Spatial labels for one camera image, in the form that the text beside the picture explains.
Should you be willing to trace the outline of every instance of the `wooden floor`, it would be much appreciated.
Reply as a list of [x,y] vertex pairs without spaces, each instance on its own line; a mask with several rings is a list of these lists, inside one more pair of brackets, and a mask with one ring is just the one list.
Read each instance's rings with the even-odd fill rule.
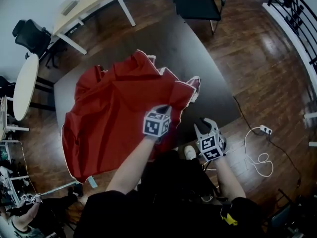
[[[42,63],[40,76],[57,81],[104,47],[120,42],[124,34],[175,13],[171,0],[124,1],[136,27],[131,27],[119,4],[105,8],[71,34],[74,41],[88,50],[87,55],[67,46],[68,51],[60,57],[60,69],[46,69]],[[287,151],[302,173],[302,184],[296,188],[298,174],[286,155],[270,145],[265,137],[250,134],[247,142],[251,157],[256,161],[260,153],[267,152],[274,163],[271,177],[259,176],[245,160],[244,137],[249,129],[243,118],[222,129],[228,149],[232,149],[226,158],[247,197],[269,213],[274,208],[279,188],[292,199],[299,194],[310,194],[317,179],[317,152],[315,148],[308,148],[312,130],[306,128],[303,120],[309,106],[305,68],[291,42],[262,8],[266,1],[227,0],[215,36],[211,35],[207,21],[188,20],[188,23],[214,59],[251,126],[264,124],[271,128],[272,141]],[[46,99],[47,96],[36,90],[34,101]],[[55,114],[30,108],[22,123],[31,128],[30,132],[21,134],[20,139],[36,190],[45,192],[72,181],[62,153]],[[270,166],[259,170],[269,174]],[[95,176],[99,187],[94,190],[85,184],[85,196],[104,191],[112,174]],[[215,179],[213,172],[209,176]]]

